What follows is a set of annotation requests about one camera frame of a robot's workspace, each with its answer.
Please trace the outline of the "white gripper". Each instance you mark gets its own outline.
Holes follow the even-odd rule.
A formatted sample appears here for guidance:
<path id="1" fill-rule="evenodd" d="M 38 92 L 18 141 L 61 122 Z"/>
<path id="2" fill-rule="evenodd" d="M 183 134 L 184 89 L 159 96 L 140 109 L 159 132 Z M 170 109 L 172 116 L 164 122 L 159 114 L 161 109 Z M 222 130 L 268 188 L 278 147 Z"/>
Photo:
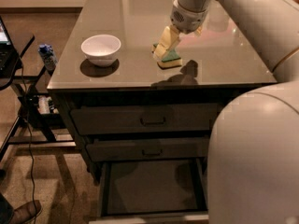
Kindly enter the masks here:
<path id="1" fill-rule="evenodd" d="M 153 57 L 156 61 L 164 59 L 171 50 L 173 50 L 180 42 L 180 32 L 189 34 L 194 32 L 195 35 L 202 34 L 207 9 L 200 11 L 191 11 L 184 8 L 178 0 L 173 2 L 170 20 L 173 25 L 166 26 L 160 37 L 160 40 L 153 51 Z"/>

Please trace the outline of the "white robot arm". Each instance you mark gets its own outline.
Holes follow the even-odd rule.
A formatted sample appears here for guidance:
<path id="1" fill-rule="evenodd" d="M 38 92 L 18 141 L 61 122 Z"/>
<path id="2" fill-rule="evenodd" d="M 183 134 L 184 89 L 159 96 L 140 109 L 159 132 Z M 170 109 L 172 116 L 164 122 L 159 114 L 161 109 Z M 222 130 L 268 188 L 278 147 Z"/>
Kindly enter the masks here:
<path id="1" fill-rule="evenodd" d="M 276 84 L 223 108 L 209 141 L 209 224 L 298 224 L 299 5 L 292 0 L 218 0 Z M 209 0 L 175 0 L 184 34 L 203 22 Z"/>

